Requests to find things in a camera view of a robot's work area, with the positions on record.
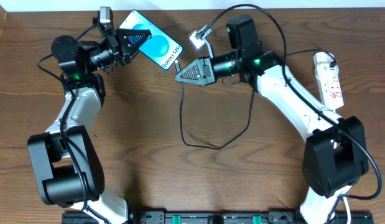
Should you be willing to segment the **blue Galaxy smartphone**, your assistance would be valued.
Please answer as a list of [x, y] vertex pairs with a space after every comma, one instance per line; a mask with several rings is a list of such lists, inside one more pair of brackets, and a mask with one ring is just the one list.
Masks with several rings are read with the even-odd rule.
[[133, 10], [119, 26], [121, 29], [150, 30], [151, 38], [139, 50], [160, 68], [168, 70], [183, 47], [139, 11]]

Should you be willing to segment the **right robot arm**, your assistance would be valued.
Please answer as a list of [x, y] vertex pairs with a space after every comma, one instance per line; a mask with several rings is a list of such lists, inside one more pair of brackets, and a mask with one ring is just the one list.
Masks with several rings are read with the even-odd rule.
[[308, 192], [293, 220], [337, 221], [338, 204], [349, 198], [349, 190], [368, 172], [371, 159], [361, 121], [337, 113], [342, 97], [334, 56], [325, 52], [314, 56], [320, 89], [320, 97], [315, 98], [291, 74], [285, 56], [262, 48], [250, 15], [233, 17], [226, 28], [231, 51], [195, 59], [177, 69], [176, 80], [211, 85], [220, 78], [237, 75], [240, 82], [275, 105], [305, 142], [302, 172]]

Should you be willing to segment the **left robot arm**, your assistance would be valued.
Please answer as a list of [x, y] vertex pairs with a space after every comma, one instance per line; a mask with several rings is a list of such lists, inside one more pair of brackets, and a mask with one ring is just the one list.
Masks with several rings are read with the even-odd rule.
[[44, 133], [27, 147], [39, 195], [46, 205], [85, 212], [98, 223], [140, 223], [127, 200], [105, 187], [103, 167], [89, 137], [106, 96], [98, 70], [127, 65], [151, 37], [149, 30], [114, 29], [112, 20], [93, 19], [101, 42], [57, 37], [51, 56], [58, 60], [65, 103]]

